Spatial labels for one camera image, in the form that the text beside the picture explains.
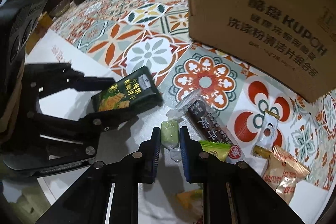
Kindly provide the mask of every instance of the orange petal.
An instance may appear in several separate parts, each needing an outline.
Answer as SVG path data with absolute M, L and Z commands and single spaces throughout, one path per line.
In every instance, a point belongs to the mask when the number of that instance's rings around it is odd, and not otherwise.
M 127 37 L 131 37 L 132 35 L 135 35 L 137 33 L 141 32 L 141 30 L 133 30 L 127 33 L 122 34 L 121 36 L 119 36 L 117 39 L 121 40 L 121 39 L 125 39 Z
M 119 28 L 120 28 L 120 25 L 118 23 L 113 27 L 111 31 L 112 38 L 114 38 L 117 35 L 117 33 L 119 32 Z
M 114 56 L 115 45 L 112 43 L 109 48 L 107 49 L 106 56 L 105 56 L 105 63 L 109 65 L 112 61 Z
M 104 42 L 102 42 L 102 43 L 99 43 L 99 44 L 96 45 L 96 46 L 93 46 L 93 47 L 88 51 L 88 53 L 92 53 L 92 52 L 98 51 L 100 48 L 104 47 L 107 43 L 108 43 L 108 41 L 104 41 Z
M 175 30 L 178 26 L 180 26 L 180 22 L 177 22 L 175 25 L 171 27 L 171 31 Z

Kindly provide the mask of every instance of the white table surface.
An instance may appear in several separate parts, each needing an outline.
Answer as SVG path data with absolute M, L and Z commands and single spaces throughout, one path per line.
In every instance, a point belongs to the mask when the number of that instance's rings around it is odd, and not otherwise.
M 52 52 L 53 47 L 63 50 L 64 60 L 71 60 L 72 67 L 82 71 L 86 76 L 111 76 L 119 80 L 120 76 L 101 66 L 67 41 L 49 30 L 26 58 L 26 63 L 58 62 Z M 76 92 L 64 90 L 40 100 L 43 113 L 56 117 L 77 120 L 83 117 L 86 105 L 96 92 Z M 143 140 L 150 138 L 152 128 L 160 126 L 166 120 L 166 106 L 156 107 L 139 115 L 134 123 L 126 124 L 120 130 L 102 133 L 96 160 L 109 164 L 121 160 L 129 153 L 138 150 Z M 180 126 L 188 126 L 191 138 L 199 139 L 197 133 L 187 121 Z M 86 168 L 38 178 L 43 192 L 53 204 L 75 182 Z M 306 224 L 317 221 L 335 187 L 334 180 L 330 191 L 315 187 L 301 181 L 297 184 L 290 207 Z M 139 185 L 138 221 L 139 223 L 192 223 L 191 219 L 176 202 L 174 195 L 198 188 L 185 182 L 182 162 L 175 163 L 169 152 L 161 149 L 157 178 L 153 185 Z

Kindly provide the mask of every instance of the dark green cracker package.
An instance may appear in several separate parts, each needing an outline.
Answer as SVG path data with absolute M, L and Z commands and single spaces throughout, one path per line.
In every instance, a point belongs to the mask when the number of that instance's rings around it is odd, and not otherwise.
M 141 67 L 91 97 L 96 112 L 129 107 L 136 114 L 161 105 L 162 97 L 147 67 Z

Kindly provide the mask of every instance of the screw head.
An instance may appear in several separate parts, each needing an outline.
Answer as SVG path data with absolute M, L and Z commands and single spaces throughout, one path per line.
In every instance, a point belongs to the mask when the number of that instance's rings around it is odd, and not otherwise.
M 28 117 L 29 119 L 32 119 L 32 118 L 34 117 L 34 112 L 32 112 L 32 111 L 28 111 L 28 112 L 27 112 L 27 117 Z
M 133 158 L 135 158 L 135 159 L 139 159 L 139 158 L 142 157 L 142 153 L 139 152 L 139 151 L 137 151 L 137 152 L 134 152 L 134 153 L 132 154 L 132 156 L 133 156 Z
M 96 169 L 100 169 L 104 166 L 104 163 L 102 161 L 96 161 L 94 164 L 93 164 L 93 167 L 96 168 Z
M 199 157 L 201 159 L 207 159 L 209 157 L 209 153 L 203 151 L 203 152 L 199 153 Z
M 248 164 L 244 161 L 239 161 L 238 162 L 238 167 L 241 168 L 241 169 L 246 169 L 246 168 L 248 168 Z
M 88 146 L 85 148 L 85 153 L 87 153 L 89 156 L 92 156 L 96 153 L 96 150 L 92 146 Z
M 101 125 L 101 120 L 98 119 L 98 118 L 95 118 L 95 119 L 93 120 L 93 124 L 96 125 L 96 126 L 99 126 L 99 125 Z

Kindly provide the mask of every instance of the green candy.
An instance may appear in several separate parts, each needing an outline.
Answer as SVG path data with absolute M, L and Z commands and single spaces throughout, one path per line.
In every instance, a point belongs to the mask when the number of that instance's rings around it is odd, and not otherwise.
M 167 149 L 179 146 L 179 124 L 175 120 L 161 123 L 161 143 Z

